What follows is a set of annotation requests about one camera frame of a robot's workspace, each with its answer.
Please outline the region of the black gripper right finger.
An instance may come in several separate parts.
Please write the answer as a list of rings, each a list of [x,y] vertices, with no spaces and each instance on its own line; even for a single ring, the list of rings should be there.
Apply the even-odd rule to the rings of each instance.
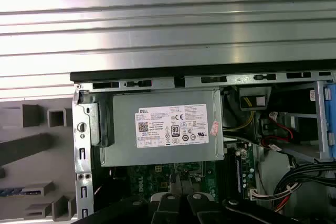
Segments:
[[[194,190],[188,173],[181,174],[181,191],[198,223],[298,223],[248,200],[216,202],[212,195]]]

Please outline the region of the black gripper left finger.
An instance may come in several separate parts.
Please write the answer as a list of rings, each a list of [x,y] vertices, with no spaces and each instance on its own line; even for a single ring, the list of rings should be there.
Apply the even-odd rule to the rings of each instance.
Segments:
[[[79,223],[179,223],[182,197],[182,181],[179,173],[170,175],[170,191],[156,193],[146,201],[131,196],[111,204]]]

